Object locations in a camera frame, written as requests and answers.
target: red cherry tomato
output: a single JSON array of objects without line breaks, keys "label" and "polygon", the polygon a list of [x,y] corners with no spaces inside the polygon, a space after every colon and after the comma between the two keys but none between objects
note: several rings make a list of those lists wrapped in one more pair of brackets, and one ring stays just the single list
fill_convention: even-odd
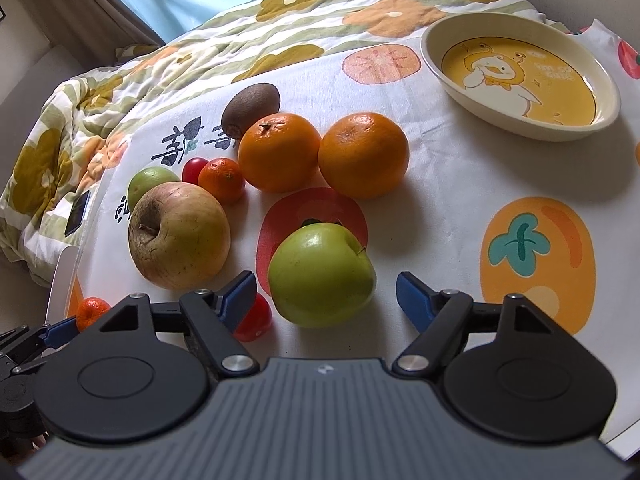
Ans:
[{"label": "red cherry tomato", "polygon": [[182,181],[188,182],[189,184],[195,184],[197,186],[200,170],[202,170],[202,168],[204,168],[208,163],[209,161],[201,156],[188,160],[184,165],[184,168],[182,168]]},{"label": "red cherry tomato", "polygon": [[258,292],[255,295],[254,306],[251,307],[251,310],[236,328],[234,337],[242,343],[254,341],[271,328],[272,319],[269,303]]}]

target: floral bedspread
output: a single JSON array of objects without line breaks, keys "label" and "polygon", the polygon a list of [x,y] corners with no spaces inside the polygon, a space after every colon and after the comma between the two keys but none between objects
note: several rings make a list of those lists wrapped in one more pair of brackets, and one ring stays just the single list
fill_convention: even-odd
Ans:
[{"label": "floral bedspread", "polygon": [[[86,228],[65,235],[74,200],[91,190],[96,205],[100,183],[108,183],[103,177],[118,165],[141,124],[229,83],[420,36],[449,13],[478,10],[546,21],[525,0],[255,0],[155,52],[66,81],[45,103],[0,198],[0,247],[50,282],[60,252],[80,246]],[[131,47],[123,55],[144,53]],[[162,140],[169,146],[164,156],[195,149],[197,139],[180,142],[178,134],[183,132]]]}]

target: small green apple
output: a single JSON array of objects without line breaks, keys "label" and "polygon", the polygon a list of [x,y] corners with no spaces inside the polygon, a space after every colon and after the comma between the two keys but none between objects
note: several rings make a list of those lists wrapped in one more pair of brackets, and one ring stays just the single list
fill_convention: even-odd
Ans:
[{"label": "small green apple", "polygon": [[129,211],[133,211],[147,191],[165,182],[180,182],[180,178],[173,171],[161,166],[153,166],[137,172],[129,182],[129,189],[127,189]]},{"label": "small green apple", "polygon": [[306,328],[346,321],[376,288],[365,248],[348,229],[330,223],[290,234],[273,255],[268,277],[277,311]]}]

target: black phone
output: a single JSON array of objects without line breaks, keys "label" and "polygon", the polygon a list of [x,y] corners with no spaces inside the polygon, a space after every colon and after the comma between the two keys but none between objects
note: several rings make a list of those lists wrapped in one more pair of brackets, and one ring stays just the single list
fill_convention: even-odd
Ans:
[{"label": "black phone", "polygon": [[74,204],[71,206],[69,220],[66,221],[65,236],[75,233],[82,225],[84,210],[89,202],[89,195],[90,192],[87,190],[74,200]]}]

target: tangerine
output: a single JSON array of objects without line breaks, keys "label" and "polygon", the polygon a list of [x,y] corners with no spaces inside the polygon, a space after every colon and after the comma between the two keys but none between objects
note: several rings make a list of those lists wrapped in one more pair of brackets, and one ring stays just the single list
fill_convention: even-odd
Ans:
[{"label": "tangerine", "polygon": [[236,161],[221,156],[200,170],[198,186],[209,191],[221,204],[232,204],[244,193],[244,176]]},{"label": "tangerine", "polygon": [[98,321],[98,318],[109,311],[109,303],[94,296],[81,301],[76,311],[76,326],[78,332]]},{"label": "tangerine", "polygon": [[409,142],[400,126],[384,115],[351,114],[322,138],[318,165],[338,193],[375,198],[400,184],[409,166]]},{"label": "tangerine", "polygon": [[277,113],[255,123],[240,140],[238,163],[261,191],[300,189],[318,170],[320,134],[304,117]]}]

